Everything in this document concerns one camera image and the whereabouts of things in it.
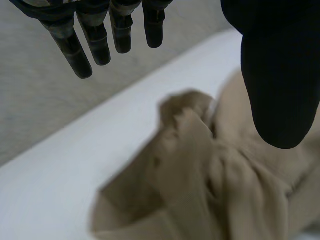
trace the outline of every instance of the beige fabric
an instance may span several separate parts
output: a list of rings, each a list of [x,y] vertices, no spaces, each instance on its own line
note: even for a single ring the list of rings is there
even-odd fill
[[[171,97],[160,123],[98,193],[98,239],[286,240],[320,215],[318,116],[300,146],[266,144],[237,73],[217,104],[196,91]]]

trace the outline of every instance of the robotic finger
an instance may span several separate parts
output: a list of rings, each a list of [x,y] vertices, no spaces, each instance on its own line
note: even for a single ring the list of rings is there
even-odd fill
[[[40,22],[50,32],[74,73],[81,79],[91,77],[92,68],[75,32],[74,17]]]
[[[162,45],[165,9],[172,2],[173,0],[142,0],[144,30],[150,48],[155,49]]]
[[[110,20],[115,48],[118,53],[126,54],[131,50],[131,14],[140,5],[141,0],[111,0]]]
[[[99,66],[107,65],[111,61],[107,31],[104,25],[109,6],[110,0],[80,1],[76,6],[78,20],[93,59]]]

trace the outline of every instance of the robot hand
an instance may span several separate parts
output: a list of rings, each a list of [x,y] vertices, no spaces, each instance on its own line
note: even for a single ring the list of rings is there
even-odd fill
[[[131,14],[141,4],[146,40],[151,48],[163,41],[165,9],[173,0],[10,0],[28,17],[38,19],[50,32],[75,74],[92,75],[88,58],[74,30],[76,12],[93,59],[99,66],[111,61],[104,20],[109,11],[115,48],[120,54],[131,50]]]

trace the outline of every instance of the white table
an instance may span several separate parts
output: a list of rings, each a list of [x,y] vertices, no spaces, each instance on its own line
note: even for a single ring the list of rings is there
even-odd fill
[[[217,96],[240,67],[241,36],[216,35],[0,168],[0,240],[89,240],[96,190],[156,130],[157,104],[195,88]]]

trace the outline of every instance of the gray floor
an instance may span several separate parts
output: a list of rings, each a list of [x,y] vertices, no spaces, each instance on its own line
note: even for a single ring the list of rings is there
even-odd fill
[[[169,60],[229,27],[220,0],[174,0],[166,11],[162,47],[147,46],[142,7],[133,14],[132,50],[94,64],[79,23],[75,30],[93,68],[77,78],[50,34],[34,19],[0,1],[0,165],[63,128]],[[111,33],[110,20],[105,20]]]

